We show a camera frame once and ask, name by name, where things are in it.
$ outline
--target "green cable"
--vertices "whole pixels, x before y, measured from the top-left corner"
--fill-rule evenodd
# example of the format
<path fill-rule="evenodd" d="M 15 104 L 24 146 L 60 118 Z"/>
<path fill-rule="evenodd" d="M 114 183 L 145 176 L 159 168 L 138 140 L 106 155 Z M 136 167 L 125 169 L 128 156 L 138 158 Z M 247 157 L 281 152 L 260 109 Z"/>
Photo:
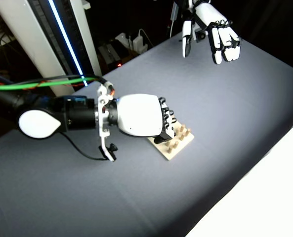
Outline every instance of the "green cable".
<path fill-rule="evenodd" d="M 52 85 L 65 85 L 65 84 L 71 84 L 71 83 L 77 83 L 77 82 L 83 82 L 86 81 L 92 81 L 96 80 L 96 78 L 77 78 L 72 80 L 62 80 L 62 81 L 49 81 L 49 82 L 43 82 L 43 83 L 29 83 L 29 84 L 21 84 L 21 85 L 0 85 L 0 90 L 21 90 L 21 89 L 27 89 L 27 88 L 33 88 L 33 87 L 45 87 L 45 86 L 52 86 Z"/>

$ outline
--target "wooden peg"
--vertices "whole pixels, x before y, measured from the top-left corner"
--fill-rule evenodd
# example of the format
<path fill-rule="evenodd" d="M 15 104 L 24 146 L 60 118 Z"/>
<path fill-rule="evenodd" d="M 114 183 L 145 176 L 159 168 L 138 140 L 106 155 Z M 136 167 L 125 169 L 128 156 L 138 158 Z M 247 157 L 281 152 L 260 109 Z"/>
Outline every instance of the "wooden peg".
<path fill-rule="evenodd" d="M 185 133 L 185 136 L 188 136 L 190 132 L 191 132 L 191 130 L 190 130 L 190 128 L 188 128 L 186 133 Z"/>
<path fill-rule="evenodd" d="M 173 147 L 177 148 L 177 146 L 178 146 L 178 142 L 176 141 Z"/>
<path fill-rule="evenodd" d="M 168 151 L 167 151 L 167 152 L 170 154 L 170 153 L 172 152 L 173 148 L 174 148 L 173 146 L 170 146 L 170 147 L 168 148 Z"/>
<path fill-rule="evenodd" d="M 182 132 L 184 129 L 185 129 L 185 127 L 186 127 L 186 125 L 182 125 L 181 127 L 180 127 L 180 132 Z"/>

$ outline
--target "white cable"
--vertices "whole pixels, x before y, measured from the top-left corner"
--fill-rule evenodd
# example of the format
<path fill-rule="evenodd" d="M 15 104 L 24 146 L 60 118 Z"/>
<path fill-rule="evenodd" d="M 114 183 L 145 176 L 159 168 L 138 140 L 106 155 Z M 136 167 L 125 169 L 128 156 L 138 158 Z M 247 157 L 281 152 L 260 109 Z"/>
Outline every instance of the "white cable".
<path fill-rule="evenodd" d="M 169 38 L 171 38 L 172 27 L 174 26 L 174 22 L 175 22 L 175 21 L 172 21 L 172 23 L 171 23 Z"/>
<path fill-rule="evenodd" d="M 141 31 L 143 31 L 143 33 L 145 34 L 146 38 L 148 39 L 148 42 L 151 44 L 152 47 L 154 47 L 154 45 L 152 44 L 152 42 L 150 41 L 150 38 L 148 38 L 145 30 L 143 30 L 142 28 L 138 30 L 138 35 L 141 36 Z"/>

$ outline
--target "table surface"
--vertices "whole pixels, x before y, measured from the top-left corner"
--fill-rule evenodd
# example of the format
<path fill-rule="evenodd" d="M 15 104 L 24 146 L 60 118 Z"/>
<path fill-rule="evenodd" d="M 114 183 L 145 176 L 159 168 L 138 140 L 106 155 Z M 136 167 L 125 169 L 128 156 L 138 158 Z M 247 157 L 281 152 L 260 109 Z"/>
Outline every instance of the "table surface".
<path fill-rule="evenodd" d="M 215 65 L 208 40 L 181 56 L 180 35 L 108 75 L 116 95 L 164 96 L 195 139 L 167 161 L 112 128 L 115 163 L 82 157 L 60 134 L 0 138 L 0 236 L 185 236 L 293 124 L 293 68 L 244 42 Z M 98 85 L 77 92 L 96 98 Z M 100 156 L 95 130 L 69 132 Z"/>

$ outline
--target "white robotic hand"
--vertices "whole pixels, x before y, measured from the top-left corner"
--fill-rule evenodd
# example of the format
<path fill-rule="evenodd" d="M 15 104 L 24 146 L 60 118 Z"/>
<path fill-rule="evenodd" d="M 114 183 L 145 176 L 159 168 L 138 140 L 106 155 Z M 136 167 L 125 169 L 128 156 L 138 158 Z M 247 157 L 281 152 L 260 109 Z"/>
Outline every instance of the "white robotic hand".
<path fill-rule="evenodd" d="M 222 56 L 228 62 L 239 58 L 241 41 L 230 27 L 232 22 L 217 11 L 208 0 L 188 0 L 188 10 L 192 12 L 193 18 L 185 20 L 182 28 L 184 58 L 190 53 L 191 39 L 194 38 L 197 42 L 200 40 L 196 35 L 198 29 L 208 32 L 212 57 L 216 64 L 222 62 Z"/>
<path fill-rule="evenodd" d="M 210 3 L 194 5 L 195 21 L 209 34 L 212 56 L 216 64 L 222 62 L 222 55 L 228 62 L 240 56 L 240 38 L 230 27 L 228 21 Z"/>

